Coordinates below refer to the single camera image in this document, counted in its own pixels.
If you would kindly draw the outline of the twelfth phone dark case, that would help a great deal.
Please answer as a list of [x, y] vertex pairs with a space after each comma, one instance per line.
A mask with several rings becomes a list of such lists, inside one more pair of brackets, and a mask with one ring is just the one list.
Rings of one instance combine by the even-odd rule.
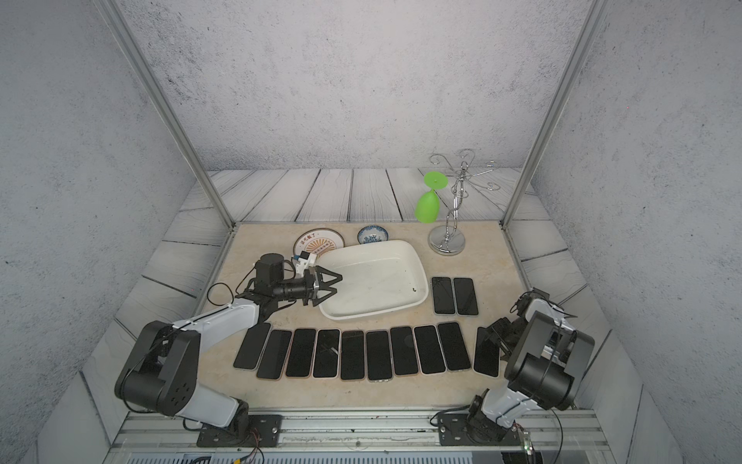
[[471, 278], [454, 278], [454, 295], [456, 310], [459, 315], [479, 315], [475, 283]]

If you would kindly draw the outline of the eleventh phone cream case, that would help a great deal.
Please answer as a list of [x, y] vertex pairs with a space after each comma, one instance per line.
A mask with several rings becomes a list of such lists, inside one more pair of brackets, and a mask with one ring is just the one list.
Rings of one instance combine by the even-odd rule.
[[447, 276], [433, 276], [431, 280], [434, 313], [452, 315], [456, 313], [453, 285]]

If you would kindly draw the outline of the phone white case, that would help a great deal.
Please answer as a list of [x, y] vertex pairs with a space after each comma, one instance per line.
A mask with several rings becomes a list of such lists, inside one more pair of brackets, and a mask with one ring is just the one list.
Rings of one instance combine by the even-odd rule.
[[235, 357], [233, 367], [243, 370], [257, 369], [271, 328], [270, 323], [264, 322], [247, 330]]
[[277, 380], [281, 377], [292, 336], [293, 333], [286, 330], [273, 330], [270, 333], [257, 369], [257, 378]]

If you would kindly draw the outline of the phone with pink case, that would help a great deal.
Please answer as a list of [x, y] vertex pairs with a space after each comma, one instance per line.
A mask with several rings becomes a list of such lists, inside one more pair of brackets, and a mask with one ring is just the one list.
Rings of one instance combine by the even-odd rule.
[[406, 376], [419, 373], [413, 329], [409, 326], [391, 328], [390, 342], [394, 374]]

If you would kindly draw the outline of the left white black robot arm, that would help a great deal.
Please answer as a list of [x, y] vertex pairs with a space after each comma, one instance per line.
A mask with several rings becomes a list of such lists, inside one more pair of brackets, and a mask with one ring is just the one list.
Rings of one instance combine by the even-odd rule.
[[247, 403], [200, 385], [200, 358], [222, 340], [267, 322], [295, 302], [317, 307], [334, 296], [343, 276], [315, 259], [312, 253], [302, 253], [293, 278], [286, 278], [284, 256], [264, 254], [226, 305], [175, 323], [147, 324], [116, 380], [115, 396], [135, 413], [180, 417], [235, 439], [250, 437]]

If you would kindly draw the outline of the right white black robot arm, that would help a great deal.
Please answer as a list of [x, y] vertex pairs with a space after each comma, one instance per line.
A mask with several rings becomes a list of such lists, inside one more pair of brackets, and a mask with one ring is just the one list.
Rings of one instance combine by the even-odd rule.
[[575, 318], [552, 302], [543, 290], [531, 288], [511, 309], [516, 318], [498, 319], [477, 329], [478, 373], [504, 367], [506, 385], [473, 399], [467, 428], [477, 443], [500, 442], [525, 413], [566, 410], [573, 404], [587, 372], [595, 341], [571, 325]]

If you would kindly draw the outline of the white storage tray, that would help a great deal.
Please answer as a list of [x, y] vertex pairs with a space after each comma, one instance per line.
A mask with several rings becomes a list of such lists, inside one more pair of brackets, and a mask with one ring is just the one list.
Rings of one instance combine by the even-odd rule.
[[401, 240], [329, 251], [317, 264], [342, 276], [337, 293], [319, 305], [330, 320], [377, 316], [422, 304], [429, 284], [415, 248]]

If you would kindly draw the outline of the round plate with red rim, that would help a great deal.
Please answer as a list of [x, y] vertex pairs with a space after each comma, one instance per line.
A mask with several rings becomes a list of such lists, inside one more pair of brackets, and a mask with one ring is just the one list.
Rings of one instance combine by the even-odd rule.
[[342, 247], [345, 247], [345, 240], [339, 232], [330, 228], [315, 228], [303, 233], [295, 241], [293, 255], [300, 256], [307, 252], [321, 256]]

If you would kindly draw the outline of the small blue white dish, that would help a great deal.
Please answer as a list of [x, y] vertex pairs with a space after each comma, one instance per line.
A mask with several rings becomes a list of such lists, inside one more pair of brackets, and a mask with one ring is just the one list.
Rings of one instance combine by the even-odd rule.
[[378, 224], [365, 226], [357, 234], [357, 241], [360, 245], [385, 242], [388, 239], [390, 239], [390, 234]]

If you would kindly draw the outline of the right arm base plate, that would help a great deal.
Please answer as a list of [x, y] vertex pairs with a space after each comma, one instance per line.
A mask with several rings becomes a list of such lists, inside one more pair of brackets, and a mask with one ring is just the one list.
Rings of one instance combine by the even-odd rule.
[[519, 447], [522, 442], [513, 429], [496, 431], [470, 425], [464, 413], [444, 413], [431, 419], [444, 447]]

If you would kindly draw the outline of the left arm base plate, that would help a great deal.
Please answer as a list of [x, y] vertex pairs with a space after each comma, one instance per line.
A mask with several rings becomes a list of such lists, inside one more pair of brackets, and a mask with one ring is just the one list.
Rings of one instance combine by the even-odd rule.
[[282, 421], [282, 415], [250, 415], [237, 417], [226, 428], [203, 425], [196, 440], [196, 446], [204, 449], [276, 448]]

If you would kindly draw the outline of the aluminium front rail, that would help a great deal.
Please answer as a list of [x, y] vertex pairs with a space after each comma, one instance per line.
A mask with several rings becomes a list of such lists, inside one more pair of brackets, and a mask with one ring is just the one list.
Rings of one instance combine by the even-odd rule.
[[431, 419], [430, 409], [330, 410], [260, 409], [257, 415], [282, 415], [278, 446], [261, 448], [197, 448], [201, 427], [192, 421], [131, 414], [114, 439], [112, 452], [128, 454], [196, 454], [197, 452], [255, 452], [270, 454], [301, 452], [347, 452], [353, 457], [380, 452], [527, 452], [544, 462], [566, 463], [570, 454], [589, 463], [612, 463], [613, 453], [601, 425], [591, 410], [562, 413], [531, 412], [512, 428], [521, 439], [519, 447], [444, 447]]

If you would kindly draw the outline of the right aluminium frame post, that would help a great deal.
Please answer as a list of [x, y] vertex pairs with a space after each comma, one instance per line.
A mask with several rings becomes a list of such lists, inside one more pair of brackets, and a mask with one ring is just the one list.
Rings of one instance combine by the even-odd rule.
[[500, 228], [506, 231], [514, 221], [516, 213], [523, 201], [527, 188], [544, 156], [547, 145], [558, 125], [558, 120], [568, 102], [572, 88], [585, 65], [589, 50], [598, 34], [601, 22], [605, 18], [606, 9], [610, 2], [607, 0], [594, 0], [591, 3], [587, 17], [578, 36], [576, 44], [567, 60], [566, 66], [556, 87], [552, 102], [548, 107], [545, 119], [535, 137], [533, 146], [522, 167], [520, 177], [508, 205], [505, 209], [504, 218], [500, 222]]

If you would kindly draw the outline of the aluminium frame post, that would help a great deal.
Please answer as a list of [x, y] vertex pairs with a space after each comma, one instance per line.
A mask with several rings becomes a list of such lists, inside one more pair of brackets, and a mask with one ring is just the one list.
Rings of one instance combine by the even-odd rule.
[[208, 175], [199, 159], [199, 156], [197, 155], [193, 144], [189, 140], [183, 125], [166, 97], [166, 94], [162, 90], [162, 85], [158, 82], [148, 60], [144, 56], [139, 44], [137, 44], [133, 32], [129, 29], [129, 25], [127, 24], [119, 6], [112, 0], [98, 0], [95, 1], [95, 5], [106, 22], [121, 52], [123, 52], [129, 65], [143, 85], [156, 112], [158, 112], [158, 116], [160, 116], [164, 126], [166, 126], [166, 129], [174, 139], [197, 183], [199, 183], [199, 186], [203, 189], [208, 201], [210, 201], [216, 209], [216, 212], [225, 224], [225, 227], [229, 231], [233, 231], [237, 222], [228, 212], [221, 195], [218, 193], [211, 177]]
[[568, 102], [572, 88], [585, 65], [589, 50], [598, 34], [601, 22], [605, 18], [606, 9], [610, 2], [607, 0], [594, 0], [591, 3], [587, 17], [578, 36], [576, 44], [567, 60], [566, 66], [556, 87], [552, 102], [548, 107], [545, 119], [535, 137], [533, 146], [522, 167], [520, 177], [508, 205], [505, 209], [504, 218], [500, 222], [500, 228], [506, 231], [514, 221], [516, 213], [523, 201], [527, 188], [544, 156], [547, 145], [558, 125], [558, 120]]

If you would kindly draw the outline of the left aluminium frame post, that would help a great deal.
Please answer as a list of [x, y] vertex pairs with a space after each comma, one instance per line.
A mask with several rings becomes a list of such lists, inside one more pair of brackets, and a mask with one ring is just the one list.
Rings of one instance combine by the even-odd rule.
[[137, 44], [133, 32], [129, 29], [129, 25], [127, 24], [119, 6], [112, 0], [98, 0], [95, 1], [95, 5], [106, 22], [121, 52], [123, 52], [129, 65], [143, 85], [156, 112], [158, 112], [158, 116], [160, 116], [164, 126], [166, 126], [166, 129], [174, 139], [197, 183], [199, 183], [199, 186], [203, 189], [208, 201], [210, 201], [216, 209], [216, 212], [225, 224], [225, 227], [229, 231], [233, 231], [237, 222], [228, 212], [221, 195], [218, 193], [211, 177], [208, 175], [199, 159], [199, 156], [197, 155], [193, 144], [189, 140], [183, 125], [166, 97], [166, 94], [162, 90], [162, 85], [158, 82], [148, 60], [144, 56], [139, 44]]

